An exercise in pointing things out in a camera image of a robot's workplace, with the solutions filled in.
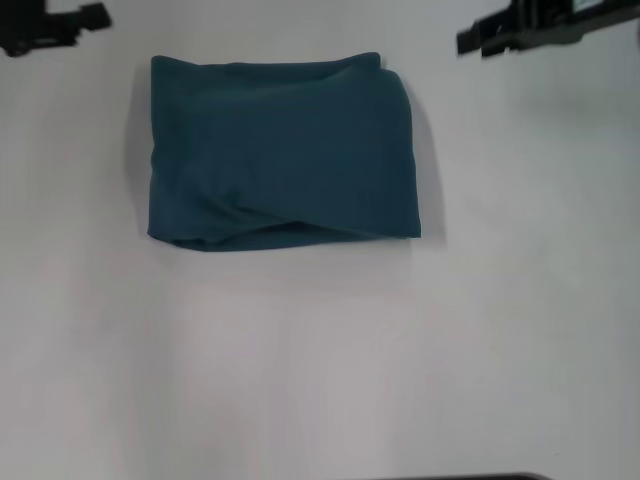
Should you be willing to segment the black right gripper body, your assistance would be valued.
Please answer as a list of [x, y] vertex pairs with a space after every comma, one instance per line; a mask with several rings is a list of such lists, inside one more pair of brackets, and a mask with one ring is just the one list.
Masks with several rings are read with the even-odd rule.
[[638, 1], [513, 1], [508, 50], [578, 43], [597, 30], [639, 18]]

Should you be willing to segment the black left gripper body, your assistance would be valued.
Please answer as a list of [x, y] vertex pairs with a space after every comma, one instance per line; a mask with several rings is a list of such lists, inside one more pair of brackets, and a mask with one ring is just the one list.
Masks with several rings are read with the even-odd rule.
[[18, 58], [34, 49], [75, 46], [76, 20], [74, 12], [49, 13], [45, 0], [1, 0], [1, 49]]

